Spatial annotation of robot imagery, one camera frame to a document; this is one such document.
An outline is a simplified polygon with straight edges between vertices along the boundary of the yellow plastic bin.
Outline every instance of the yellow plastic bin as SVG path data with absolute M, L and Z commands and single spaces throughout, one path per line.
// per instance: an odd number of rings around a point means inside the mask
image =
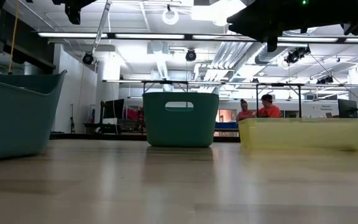
M 358 119 L 251 118 L 239 131 L 241 144 L 255 149 L 358 150 Z
M 0 75 L 0 159 L 46 148 L 65 74 Z

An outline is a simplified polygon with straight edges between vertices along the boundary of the rope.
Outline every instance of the rope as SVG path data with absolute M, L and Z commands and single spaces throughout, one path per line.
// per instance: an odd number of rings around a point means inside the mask
M 9 70 L 8 74 L 11 74 L 12 70 L 12 63 L 13 63 L 13 49 L 15 46 L 15 39 L 16 39 L 16 28 L 17 28 L 17 19 L 19 17 L 19 0 L 16 1 L 16 15 L 15 15 L 15 26 L 13 28 L 13 38 L 12 38 L 12 48 L 11 48 L 11 62 L 9 63 Z

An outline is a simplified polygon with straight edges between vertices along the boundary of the white ceiling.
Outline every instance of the white ceiling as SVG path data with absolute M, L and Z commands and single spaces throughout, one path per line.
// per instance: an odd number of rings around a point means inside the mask
M 81 25 L 76 26 L 69 22 L 64 13 L 64 5 L 55 6 L 52 0 L 35 0 L 34 3 L 24 2 L 39 17 L 30 12 L 23 5 L 20 6 L 19 18 L 28 23 L 38 31 L 64 31 L 64 32 L 96 32 L 98 30 L 100 18 L 104 9 L 103 1 L 90 4 L 83 8 L 81 12 Z M 191 33 L 191 34 L 223 34 L 227 31 L 226 27 L 219 27 L 210 21 L 194 21 L 191 20 L 189 13 L 191 12 L 191 1 L 186 1 L 186 6 L 175 7 L 181 10 L 179 21 L 175 25 L 167 25 L 162 20 L 162 12 L 164 5 L 144 5 L 145 17 L 142 14 L 139 4 L 117 4 L 113 3 L 109 15 L 109 23 L 106 23 L 105 32 L 156 32 L 156 33 Z M 14 14 L 16 0 L 7 0 L 5 9 Z M 150 30 L 147 29 L 146 23 L 149 23 Z M 343 30 L 338 26 L 320 27 L 312 33 L 312 35 L 343 35 Z M 72 40 L 72 45 L 92 44 L 93 41 L 88 40 Z M 156 70 L 155 60 L 147 55 L 147 41 L 138 40 L 102 40 L 101 44 L 115 45 L 126 61 L 127 66 L 122 69 L 123 73 L 150 73 Z M 168 45 L 183 46 L 186 48 L 195 48 L 198 58 L 203 60 L 213 60 L 221 43 L 219 42 L 184 42 L 169 41 Z M 318 55 L 318 60 L 325 69 L 333 68 L 346 60 L 358 57 L 358 45 L 326 45 L 311 44 L 313 55 Z M 191 70 L 193 71 L 195 63 L 186 63 L 185 54 L 172 57 L 167 61 L 169 70 Z M 341 62 L 336 62 L 337 56 L 346 56 Z M 323 72 L 324 68 L 318 65 L 315 59 L 304 58 L 299 64 L 291 67 L 290 75 L 296 77 L 310 77 Z M 282 67 L 266 67 L 263 72 L 266 77 L 287 77 L 288 70 Z M 338 75 L 346 74 L 347 71 L 338 71 Z

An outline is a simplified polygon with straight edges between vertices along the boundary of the person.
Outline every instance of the person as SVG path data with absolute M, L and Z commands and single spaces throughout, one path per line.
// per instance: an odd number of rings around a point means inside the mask
M 241 111 L 240 113 L 237 114 L 237 119 L 236 119 L 237 124 L 239 121 L 242 121 L 243 119 L 256 117 L 253 111 L 248 110 L 248 103 L 245 100 L 241 99 L 240 104 L 241 104 Z
M 262 96 L 263 108 L 259 109 L 258 117 L 260 118 L 281 118 L 281 111 L 273 105 L 273 97 L 269 94 Z

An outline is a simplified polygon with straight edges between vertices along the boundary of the man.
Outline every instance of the man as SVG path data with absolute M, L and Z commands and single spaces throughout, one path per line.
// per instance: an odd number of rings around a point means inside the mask
M 269 94 L 262 96 L 263 108 L 259 109 L 260 118 L 281 118 L 281 111 L 273 105 L 273 97 Z

